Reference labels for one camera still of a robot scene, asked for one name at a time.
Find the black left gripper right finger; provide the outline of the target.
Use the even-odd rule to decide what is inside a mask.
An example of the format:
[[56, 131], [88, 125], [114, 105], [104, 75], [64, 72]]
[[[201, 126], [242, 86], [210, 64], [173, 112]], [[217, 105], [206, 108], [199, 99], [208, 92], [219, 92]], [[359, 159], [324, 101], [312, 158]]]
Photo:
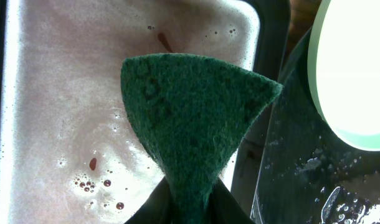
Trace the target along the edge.
[[241, 209], [227, 187], [218, 179], [209, 196], [211, 224], [255, 224]]

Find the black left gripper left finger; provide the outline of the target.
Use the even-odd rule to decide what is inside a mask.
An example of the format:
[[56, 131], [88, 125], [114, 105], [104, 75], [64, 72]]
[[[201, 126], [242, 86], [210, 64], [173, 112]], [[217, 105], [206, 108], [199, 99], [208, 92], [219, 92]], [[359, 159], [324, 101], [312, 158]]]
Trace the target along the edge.
[[173, 200], [165, 177], [152, 191], [146, 202], [125, 224], [172, 224]]

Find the green and yellow scrub sponge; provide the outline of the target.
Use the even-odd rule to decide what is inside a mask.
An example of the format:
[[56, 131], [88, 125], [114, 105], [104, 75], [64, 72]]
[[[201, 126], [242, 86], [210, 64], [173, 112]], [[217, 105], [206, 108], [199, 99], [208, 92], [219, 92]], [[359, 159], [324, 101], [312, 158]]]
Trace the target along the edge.
[[207, 221], [221, 170], [282, 88], [263, 75], [202, 55], [124, 59], [126, 115], [168, 181], [175, 223]]

